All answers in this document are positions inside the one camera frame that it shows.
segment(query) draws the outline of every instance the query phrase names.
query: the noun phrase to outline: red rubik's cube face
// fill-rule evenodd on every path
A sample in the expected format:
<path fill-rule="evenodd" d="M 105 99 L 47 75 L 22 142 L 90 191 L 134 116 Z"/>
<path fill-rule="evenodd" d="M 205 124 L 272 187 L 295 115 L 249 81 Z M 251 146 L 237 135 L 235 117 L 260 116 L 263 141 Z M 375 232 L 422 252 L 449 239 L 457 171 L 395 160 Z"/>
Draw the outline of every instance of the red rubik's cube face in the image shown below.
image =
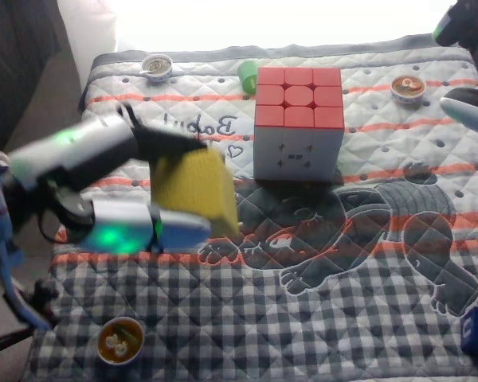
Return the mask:
<path fill-rule="evenodd" d="M 255 176 L 329 180 L 344 130 L 340 69 L 259 68 L 256 100 Z"/>

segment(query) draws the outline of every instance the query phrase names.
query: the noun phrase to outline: miniature food bowl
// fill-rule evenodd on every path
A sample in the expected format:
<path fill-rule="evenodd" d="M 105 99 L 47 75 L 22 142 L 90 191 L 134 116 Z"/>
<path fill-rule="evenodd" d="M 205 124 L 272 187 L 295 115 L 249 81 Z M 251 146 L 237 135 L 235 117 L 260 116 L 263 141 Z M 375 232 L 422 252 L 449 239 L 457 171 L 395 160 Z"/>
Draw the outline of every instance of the miniature food bowl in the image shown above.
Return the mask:
<path fill-rule="evenodd" d="M 143 75 L 154 83 L 163 82 L 172 75 L 172 59 L 164 54 L 153 54 L 142 61 Z"/>
<path fill-rule="evenodd" d="M 425 81 L 416 76 L 398 76 L 391 82 L 393 98 L 405 105 L 420 103 L 426 89 Z"/>
<path fill-rule="evenodd" d="M 121 366 L 132 362 L 143 347 L 142 326 L 133 318 L 117 317 L 104 324 L 97 338 L 97 353 L 103 362 Z"/>

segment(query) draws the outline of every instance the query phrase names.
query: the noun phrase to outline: green cylinder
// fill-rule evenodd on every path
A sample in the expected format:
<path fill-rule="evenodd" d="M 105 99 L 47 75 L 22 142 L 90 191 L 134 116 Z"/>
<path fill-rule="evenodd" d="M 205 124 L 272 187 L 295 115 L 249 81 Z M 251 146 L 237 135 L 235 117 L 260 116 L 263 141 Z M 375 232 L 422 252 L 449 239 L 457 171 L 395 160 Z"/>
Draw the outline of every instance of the green cylinder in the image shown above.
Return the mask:
<path fill-rule="evenodd" d="M 257 92 L 257 71 L 258 65 L 254 61 L 245 61 L 237 69 L 237 75 L 241 80 L 242 90 L 248 94 Z"/>

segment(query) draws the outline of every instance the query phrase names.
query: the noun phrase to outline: red square tile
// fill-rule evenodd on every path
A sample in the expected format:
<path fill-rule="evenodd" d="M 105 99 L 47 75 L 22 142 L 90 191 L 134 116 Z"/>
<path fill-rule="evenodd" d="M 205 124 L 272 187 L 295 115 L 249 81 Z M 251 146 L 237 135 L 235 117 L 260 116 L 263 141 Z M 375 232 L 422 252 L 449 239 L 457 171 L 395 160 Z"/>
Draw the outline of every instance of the red square tile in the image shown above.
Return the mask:
<path fill-rule="evenodd" d="M 282 127 L 284 125 L 284 109 L 282 106 L 255 107 L 256 127 Z"/>
<path fill-rule="evenodd" d="M 313 110 L 310 107 L 287 107 L 285 127 L 313 127 Z"/>
<path fill-rule="evenodd" d="M 316 107 L 315 127 L 319 129 L 343 129 L 343 109 L 341 107 Z"/>
<path fill-rule="evenodd" d="M 284 82 L 284 68 L 271 68 L 267 66 L 258 68 L 257 85 L 283 85 Z"/>
<path fill-rule="evenodd" d="M 313 91 L 307 86 L 291 86 L 285 89 L 285 102 L 287 106 L 311 106 L 313 104 Z"/>
<path fill-rule="evenodd" d="M 319 87 L 313 91 L 313 100 L 317 107 L 342 107 L 342 88 Z"/>
<path fill-rule="evenodd" d="M 257 105 L 281 105 L 284 102 L 284 89 L 280 85 L 258 85 Z"/>
<path fill-rule="evenodd" d="M 311 68 L 285 68 L 285 83 L 288 86 L 311 86 L 313 71 Z"/>
<path fill-rule="evenodd" d="M 313 84 L 318 86 L 342 86 L 342 75 L 338 68 L 314 68 Z"/>

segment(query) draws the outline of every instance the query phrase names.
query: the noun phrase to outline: white bowl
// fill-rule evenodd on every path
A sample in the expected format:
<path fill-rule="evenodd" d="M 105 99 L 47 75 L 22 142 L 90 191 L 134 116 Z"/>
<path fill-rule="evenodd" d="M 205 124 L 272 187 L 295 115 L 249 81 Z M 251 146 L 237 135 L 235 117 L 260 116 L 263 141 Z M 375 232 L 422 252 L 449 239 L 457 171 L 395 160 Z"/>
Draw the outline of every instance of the white bowl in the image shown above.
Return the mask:
<path fill-rule="evenodd" d="M 142 343 L 140 344 L 140 347 L 138 349 L 138 352 L 136 352 L 136 354 L 125 360 L 124 362 L 111 362 L 109 360 L 107 360 L 106 358 L 103 357 L 103 355 L 101 354 L 101 352 L 99 351 L 99 342 L 100 342 L 100 339 L 101 339 L 101 336 L 103 335 L 103 332 L 106 328 L 108 328 L 110 325 L 113 325 L 117 322 L 124 322 L 124 321 L 127 321 L 127 322 L 132 322 L 134 324 L 136 324 L 141 332 L 142 332 Z M 143 349 L 143 342 L 145 341 L 145 330 L 143 330 L 143 327 L 142 325 L 136 321 L 134 318 L 130 318 L 130 317 L 116 317 L 116 318 L 113 318 L 112 320 L 108 321 L 106 324 L 103 325 L 103 327 L 101 328 L 101 330 L 99 331 L 99 334 L 97 335 L 97 354 L 99 356 L 99 358 L 106 364 L 111 364 L 113 366 L 124 366 L 125 364 L 130 364 L 141 352 L 142 352 L 142 349 Z"/>
<path fill-rule="evenodd" d="M 421 92 L 420 94 L 416 94 L 416 95 L 402 95 L 402 94 L 398 93 L 397 91 L 395 91 L 395 89 L 393 87 L 393 84 L 395 82 L 397 82 L 401 78 L 410 78 L 410 77 L 418 78 L 421 81 L 421 83 L 423 84 L 423 92 Z M 391 89 L 391 95 L 393 96 L 395 101 L 397 101 L 398 103 L 402 103 L 404 105 L 414 105 L 415 103 L 420 103 L 423 100 L 423 96 L 425 95 L 425 92 L 427 90 L 427 84 L 425 83 L 424 80 L 422 80 L 418 76 L 410 76 L 410 75 L 398 76 L 393 81 L 391 81 L 390 89 Z"/>
<path fill-rule="evenodd" d="M 155 83 L 163 82 L 172 76 L 172 68 L 174 66 L 172 59 L 164 54 L 152 54 L 142 61 L 142 70 L 149 70 L 149 65 L 152 63 L 152 61 L 160 59 L 167 61 L 169 63 L 169 67 L 161 72 L 143 74 L 146 78 Z"/>

